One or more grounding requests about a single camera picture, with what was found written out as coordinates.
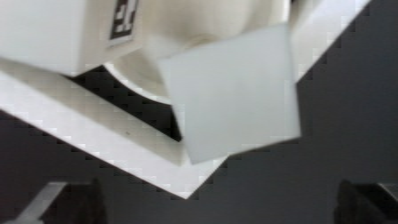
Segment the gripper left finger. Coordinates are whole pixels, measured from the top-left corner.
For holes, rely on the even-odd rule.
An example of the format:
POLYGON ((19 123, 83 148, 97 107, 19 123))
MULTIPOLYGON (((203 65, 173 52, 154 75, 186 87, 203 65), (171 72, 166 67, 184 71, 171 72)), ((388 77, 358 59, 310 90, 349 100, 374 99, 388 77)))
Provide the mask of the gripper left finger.
POLYGON ((107 224, 100 182, 51 182, 8 224, 107 224))

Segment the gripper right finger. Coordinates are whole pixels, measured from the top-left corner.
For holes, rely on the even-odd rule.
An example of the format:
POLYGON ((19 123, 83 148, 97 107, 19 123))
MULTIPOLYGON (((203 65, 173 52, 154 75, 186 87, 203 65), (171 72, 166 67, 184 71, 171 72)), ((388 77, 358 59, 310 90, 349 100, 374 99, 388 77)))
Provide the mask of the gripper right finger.
POLYGON ((342 181, 335 224, 398 224, 398 183, 342 181))

